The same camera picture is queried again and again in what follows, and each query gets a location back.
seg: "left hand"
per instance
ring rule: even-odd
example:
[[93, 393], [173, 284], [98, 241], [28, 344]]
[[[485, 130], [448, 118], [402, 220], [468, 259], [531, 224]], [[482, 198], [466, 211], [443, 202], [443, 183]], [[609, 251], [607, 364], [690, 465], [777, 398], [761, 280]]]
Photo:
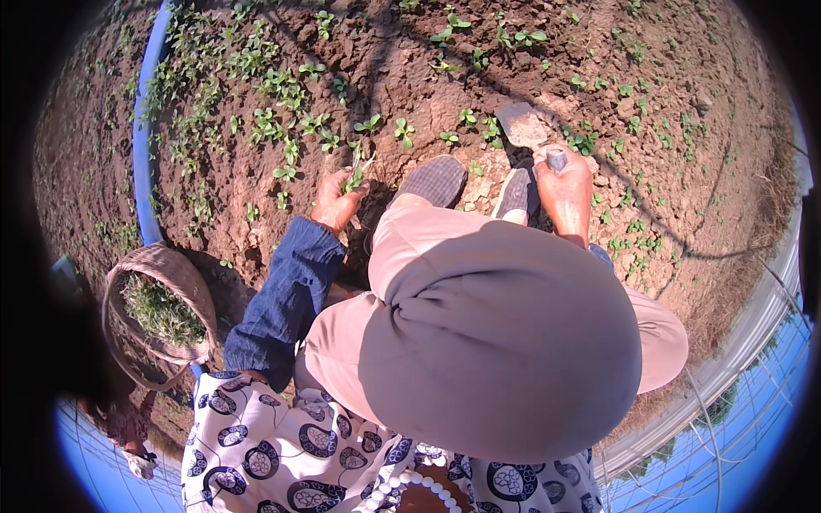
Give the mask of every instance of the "left hand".
[[310, 214], [312, 220], [329, 229], [337, 237], [359, 209], [362, 199], [370, 192], [370, 182], [363, 181], [362, 185], [350, 193], [342, 194], [342, 182], [351, 175], [352, 171], [348, 167], [321, 180], [316, 196], [316, 206]]

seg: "floral patterned shirt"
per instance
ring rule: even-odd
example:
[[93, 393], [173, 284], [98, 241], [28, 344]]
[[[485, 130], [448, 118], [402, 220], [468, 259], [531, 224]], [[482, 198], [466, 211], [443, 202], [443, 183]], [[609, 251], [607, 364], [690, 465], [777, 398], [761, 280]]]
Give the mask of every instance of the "floral patterned shirt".
[[[477, 460], [393, 433], [312, 388], [287, 405], [238, 372], [203, 374], [195, 403], [182, 463], [187, 511], [366, 511], [379, 484], [420, 465], [446, 466], [479, 513], [602, 510], [591, 450], [541, 465]], [[379, 510], [394, 511], [405, 487]]]

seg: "field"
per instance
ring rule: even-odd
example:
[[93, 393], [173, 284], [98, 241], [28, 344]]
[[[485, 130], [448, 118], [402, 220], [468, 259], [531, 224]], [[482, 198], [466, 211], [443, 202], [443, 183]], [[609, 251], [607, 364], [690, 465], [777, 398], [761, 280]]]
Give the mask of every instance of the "field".
[[[365, 175], [377, 186], [345, 234], [348, 284], [367, 287], [361, 242], [427, 158], [450, 153], [469, 167], [457, 207], [489, 215], [528, 154], [495, 130], [494, 110], [513, 100], [588, 155], [591, 240], [624, 282], [684, 321], [688, 365], [720, 350], [760, 275], [752, 255], [773, 251], [795, 197], [787, 99], [731, 4], [272, 3], [178, 10], [138, 120], [153, 131], [160, 226], [202, 272], [223, 340], [319, 178], [356, 153], [374, 157]], [[131, 125], [157, 9], [116, 3], [90, 23], [38, 127], [40, 225], [98, 300], [105, 273], [140, 244]], [[544, 213], [531, 224], [550, 229]], [[139, 347], [130, 356], [146, 376], [172, 371]], [[192, 384], [158, 398], [154, 436], [170, 453], [192, 422]], [[678, 386], [641, 396], [616, 434], [656, 415]]]

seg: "right hand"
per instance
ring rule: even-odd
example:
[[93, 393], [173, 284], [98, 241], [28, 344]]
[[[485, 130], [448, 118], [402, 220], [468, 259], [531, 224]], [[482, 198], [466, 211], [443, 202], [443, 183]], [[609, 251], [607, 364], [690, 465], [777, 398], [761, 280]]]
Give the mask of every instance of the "right hand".
[[[561, 174], [547, 163], [548, 151], [561, 150], [567, 160]], [[549, 144], [533, 154], [534, 172], [544, 211], [553, 220], [556, 234], [587, 249], [593, 175], [587, 162], [564, 144]]]

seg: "denim sleeve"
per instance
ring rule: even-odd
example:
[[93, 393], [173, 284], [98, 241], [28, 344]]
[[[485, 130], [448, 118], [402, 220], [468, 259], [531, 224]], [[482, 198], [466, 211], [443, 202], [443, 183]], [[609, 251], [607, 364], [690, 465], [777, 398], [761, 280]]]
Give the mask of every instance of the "denim sleeve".
[[257, 370], [276, 392], [291, 381], [294, 349], [308, 335], [346, 249], [325, 227], [294, 218], [271, 257], [268, 279], [225, 342], [226, 370]]

